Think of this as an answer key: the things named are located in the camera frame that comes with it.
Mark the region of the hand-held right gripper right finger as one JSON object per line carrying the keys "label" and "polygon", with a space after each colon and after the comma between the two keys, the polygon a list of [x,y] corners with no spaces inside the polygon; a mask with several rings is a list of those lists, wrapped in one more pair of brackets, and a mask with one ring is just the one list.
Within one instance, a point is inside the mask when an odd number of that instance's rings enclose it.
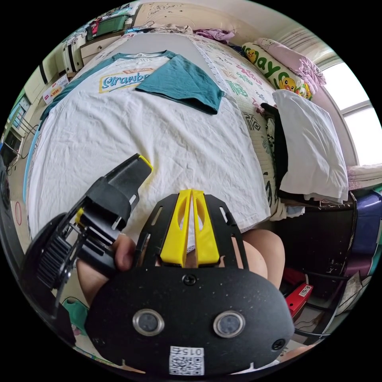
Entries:
{"label": "hand-held right gripper right finger", "polygon": [[193,190],[193,213],[197,266],[213,266],[220,261],[220,255],[206,198],[201,190]]}

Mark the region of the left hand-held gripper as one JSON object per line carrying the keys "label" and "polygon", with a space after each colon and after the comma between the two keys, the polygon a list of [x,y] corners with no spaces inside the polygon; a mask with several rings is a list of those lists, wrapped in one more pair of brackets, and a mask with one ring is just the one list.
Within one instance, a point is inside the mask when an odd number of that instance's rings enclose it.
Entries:
{"label": "left hand-held gripper", "polygon": [[81,259],[107,278],[117,270],[110,246],[139,202],[138,190],[152,173],[135,154],[100,177],[68,211],[50,220],[34,237],[25,259],[25,281],[59,289]]}

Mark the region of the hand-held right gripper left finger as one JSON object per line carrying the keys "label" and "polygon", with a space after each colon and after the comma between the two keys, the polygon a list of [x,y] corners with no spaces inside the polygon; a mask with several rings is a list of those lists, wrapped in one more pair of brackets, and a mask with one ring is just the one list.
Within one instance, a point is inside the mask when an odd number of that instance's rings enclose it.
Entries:
{"label": "hand-held right gripper left finger", "polygon": [[185,266],[189,231],[192,191],[182,190],[176,195],[176,203],[160,254],[165,264]]}

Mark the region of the person's left hand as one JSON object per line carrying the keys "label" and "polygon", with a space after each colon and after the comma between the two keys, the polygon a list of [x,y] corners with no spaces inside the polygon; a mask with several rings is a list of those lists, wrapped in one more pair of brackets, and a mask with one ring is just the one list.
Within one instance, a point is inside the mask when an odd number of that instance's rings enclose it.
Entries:
{"label": "person's left hand", "polygon": [[[117,270],[121,272],[129,270],[136,249],[135,242],[125,234],[120,234],[112,244],[111,249],[115,255]],[[87,305],[90,307],[100,288],[109,279],[81,259],[77,260],[76,269],[81,290]]]}

